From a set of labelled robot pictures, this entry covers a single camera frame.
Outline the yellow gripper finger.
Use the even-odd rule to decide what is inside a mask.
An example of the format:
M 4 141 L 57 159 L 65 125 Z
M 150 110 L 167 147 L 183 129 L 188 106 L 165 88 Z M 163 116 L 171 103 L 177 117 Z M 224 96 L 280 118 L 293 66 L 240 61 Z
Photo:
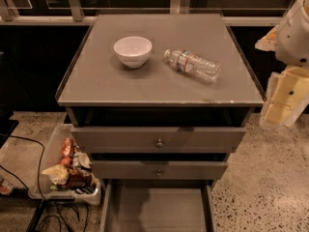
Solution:
M 263 129 L 291 127 L 309 103 L 309 69 L 288 65 L 273 72 L 267 84 L 259 125 Z
M 278 26 L 274 26 L 262 38 L 257 40 L 255 48 L 262 51 L 274 51 L 276 46 L 276 35 Z

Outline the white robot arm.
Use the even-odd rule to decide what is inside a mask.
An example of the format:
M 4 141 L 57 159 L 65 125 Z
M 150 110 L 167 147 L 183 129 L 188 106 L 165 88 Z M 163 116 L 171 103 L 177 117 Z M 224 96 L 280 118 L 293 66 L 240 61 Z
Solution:
M 296 0 L 278 25 L 255 43 L 262 51 L 273 51 L 286 64 L 273 72 L 267 83 L 259 125 L 266 130 L 292 126 L 309 97 L 309 0 Z

